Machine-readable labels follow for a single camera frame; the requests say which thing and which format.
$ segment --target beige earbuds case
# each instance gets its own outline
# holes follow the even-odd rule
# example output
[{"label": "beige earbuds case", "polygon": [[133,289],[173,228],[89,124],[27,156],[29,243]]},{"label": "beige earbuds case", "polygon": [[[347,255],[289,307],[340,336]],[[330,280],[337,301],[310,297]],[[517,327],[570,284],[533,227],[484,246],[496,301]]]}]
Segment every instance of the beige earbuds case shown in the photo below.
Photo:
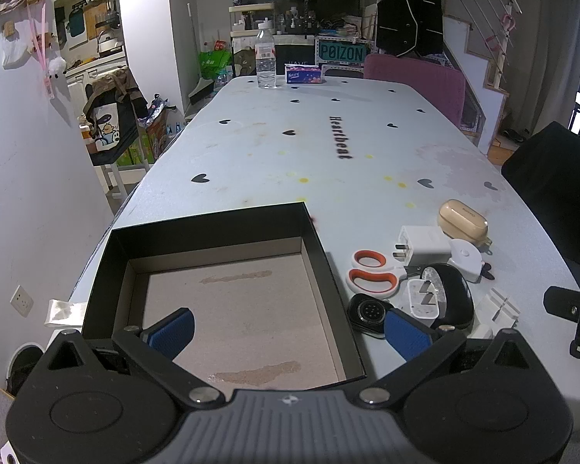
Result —
[{"label": "beige earbuds case", "polygon": [[438,226],[453,239],[464,239],[475,246],[492,244],[487,237],[486,218],[459,200],[448,200],[440,207]]}]

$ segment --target black chair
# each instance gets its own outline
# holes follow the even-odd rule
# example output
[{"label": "black chair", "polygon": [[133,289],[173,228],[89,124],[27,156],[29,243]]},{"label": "black chair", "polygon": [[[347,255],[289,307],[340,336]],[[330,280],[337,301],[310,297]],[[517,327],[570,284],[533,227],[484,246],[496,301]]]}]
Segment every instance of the black chair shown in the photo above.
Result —
[{"label": "black chair", "polygon": [[580,287],[580,136],[552,122],[503,164]]}]

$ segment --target slipper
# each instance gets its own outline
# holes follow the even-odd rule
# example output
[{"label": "slipper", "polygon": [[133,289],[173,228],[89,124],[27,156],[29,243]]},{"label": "slipper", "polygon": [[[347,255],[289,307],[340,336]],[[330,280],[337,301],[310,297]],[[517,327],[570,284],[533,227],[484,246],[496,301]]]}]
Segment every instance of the slipper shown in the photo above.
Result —
[{"label": "slipper", "polygon": [[504,129],[501,134],[505,137],[513,141],[514,143],[522,144],[526,141],[526,138],[520,134],[518,134],[513,129]]}]

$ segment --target pink lanyard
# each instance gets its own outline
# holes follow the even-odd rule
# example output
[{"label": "pink lanyard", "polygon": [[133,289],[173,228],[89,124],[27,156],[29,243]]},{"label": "pink lanyard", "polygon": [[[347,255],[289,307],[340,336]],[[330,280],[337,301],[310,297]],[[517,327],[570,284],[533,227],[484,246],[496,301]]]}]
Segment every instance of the pink lanyard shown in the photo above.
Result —
[{"label": "pink lanyard", "polygon": [[45,56],[45,2],[43,2],[43,9],[41,10],[41,40],[40,42],[36,39],[36,32],[34,30],[34,21],[32,20],[32,15],[30,13],[30,5],[26,5],[28,9],[28,22],[30,24],[30,32],[32,34],[32,42],[34,48],[36,49],[36,57],[39,60],[41,69],[43,70],[43,85],[45,91],[50,99],[54,98],[54,92],[52,90],[52,83],[48,76],[48,63]]}]

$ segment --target pink chair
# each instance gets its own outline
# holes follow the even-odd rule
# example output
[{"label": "pink chair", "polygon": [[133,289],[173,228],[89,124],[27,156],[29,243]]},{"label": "pink chair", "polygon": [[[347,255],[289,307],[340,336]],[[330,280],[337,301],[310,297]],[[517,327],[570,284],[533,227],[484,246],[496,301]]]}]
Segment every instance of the pink chair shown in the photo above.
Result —
[{"label": "pink chair", "polygon": [[410,85],[459,128],[466,92],[462,72],[418,59],[369,54],[363,77]]}]

